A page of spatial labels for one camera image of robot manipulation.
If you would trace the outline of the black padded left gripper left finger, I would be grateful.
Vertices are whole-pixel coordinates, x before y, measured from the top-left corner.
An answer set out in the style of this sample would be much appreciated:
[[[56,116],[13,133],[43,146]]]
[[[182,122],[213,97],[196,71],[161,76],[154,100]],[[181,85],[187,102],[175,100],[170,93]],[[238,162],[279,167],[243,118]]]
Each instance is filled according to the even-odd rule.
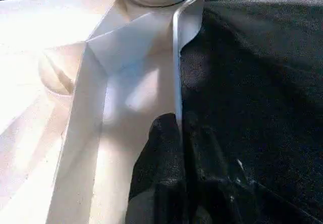
[[[184,223],[186,180],[176,116],[157,117],[136,160],[127,206],[128,223]]]

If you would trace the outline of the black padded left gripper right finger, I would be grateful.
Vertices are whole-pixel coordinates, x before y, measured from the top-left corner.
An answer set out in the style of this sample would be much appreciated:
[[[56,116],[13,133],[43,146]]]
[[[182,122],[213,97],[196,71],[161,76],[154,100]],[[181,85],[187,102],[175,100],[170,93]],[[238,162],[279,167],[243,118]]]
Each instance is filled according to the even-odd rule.
[[[223,152],[215,130],[188,112],[183,137],[191,222],[254,223],[254,190],[238,160]]]

